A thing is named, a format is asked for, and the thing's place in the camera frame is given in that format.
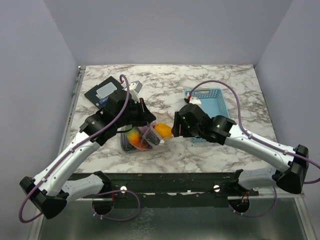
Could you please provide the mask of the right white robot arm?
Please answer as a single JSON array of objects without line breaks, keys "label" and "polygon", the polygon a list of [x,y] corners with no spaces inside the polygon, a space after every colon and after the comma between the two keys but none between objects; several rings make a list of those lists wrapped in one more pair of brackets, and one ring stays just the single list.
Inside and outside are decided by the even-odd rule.
[{"label": "right white robot arm", "polygon": [[229,184],[230,191],[236,196],[253,188],[275,186],[290,194],[302,192],[309,167],[305,160],[309,150],[301,144],[292,147],[255,137],[252,132],[242,130],[234,120],[222,115],[209,117],[192,103],[175,112],[171,132],[174,137],[195,137],[227,145],[269,164],[266,168],[240,171],[239,177]]}]

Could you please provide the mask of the clear pink zip top bag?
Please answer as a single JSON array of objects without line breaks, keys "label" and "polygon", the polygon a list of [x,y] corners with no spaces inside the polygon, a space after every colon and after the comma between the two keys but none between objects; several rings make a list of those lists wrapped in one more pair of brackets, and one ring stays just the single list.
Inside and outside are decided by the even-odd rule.
[{"label": "clear pink zip top bag", "polygon": [[120,134],[120,146],[124,152],[143,152],[156,149],[169,141],[174,118],[168,113],[153,112],[156,120],[145,126],[124,126]]}]

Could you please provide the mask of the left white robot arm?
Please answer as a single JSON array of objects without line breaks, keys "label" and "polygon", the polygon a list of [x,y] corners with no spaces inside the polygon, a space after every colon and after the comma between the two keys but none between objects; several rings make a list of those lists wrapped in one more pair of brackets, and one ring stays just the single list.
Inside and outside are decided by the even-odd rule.
[{"label": "left white robot arm", "polygon": [[25,200],[30,200],[45,218],[52,219],[77,199],[96,194],[106,197],[112,188],[111,180],[101,171],[78,180],[69,178],[119,128],[144,127],[155,120],[142,98],[133,100],[128,91],[115,90],[102,109],[85,119],[71,143],[49,166],[20,181]]}]

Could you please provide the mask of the dark purple toy eggplant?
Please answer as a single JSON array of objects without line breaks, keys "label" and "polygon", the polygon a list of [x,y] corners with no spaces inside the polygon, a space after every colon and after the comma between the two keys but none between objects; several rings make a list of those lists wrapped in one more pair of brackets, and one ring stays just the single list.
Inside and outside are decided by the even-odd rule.
[{"label": "dark purple toy eggplant", "polygon": [[129,142],[126,133],[120,134],[120,146],[124,152],[132,152],[136,150],[136,148]]}]

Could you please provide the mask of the orange toy pumpkin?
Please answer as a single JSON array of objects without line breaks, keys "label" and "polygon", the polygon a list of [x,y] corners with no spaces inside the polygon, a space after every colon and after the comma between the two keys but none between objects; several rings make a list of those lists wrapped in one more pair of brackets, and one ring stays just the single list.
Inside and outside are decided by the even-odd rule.
[{"label": "orange toy pumpkin", "polygon": [[148,149],[149,145],[147,143],[142,142],[139,146],[141,149]]}]

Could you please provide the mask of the green orange toy mango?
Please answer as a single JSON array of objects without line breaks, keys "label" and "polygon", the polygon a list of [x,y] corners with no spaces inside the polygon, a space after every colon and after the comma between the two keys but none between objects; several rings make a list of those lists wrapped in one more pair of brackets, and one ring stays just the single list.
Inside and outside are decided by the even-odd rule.
[{"label": "green orange toy mango", "polygon": [[137,146],[141,142],[140,131],[137,127],[133,127],[130,131],[125,133],[126,138],[130,144]]}]

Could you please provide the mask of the yellow toy bell pepper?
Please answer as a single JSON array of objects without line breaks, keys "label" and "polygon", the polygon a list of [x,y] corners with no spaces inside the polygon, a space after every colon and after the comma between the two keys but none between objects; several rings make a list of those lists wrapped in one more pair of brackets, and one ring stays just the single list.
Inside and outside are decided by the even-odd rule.
[{"label": "yellow toy bell pepper", "polygon": [[172,136],[172,128],[165,123],[157,123],[154,129],[163,139],[170,138]]}]

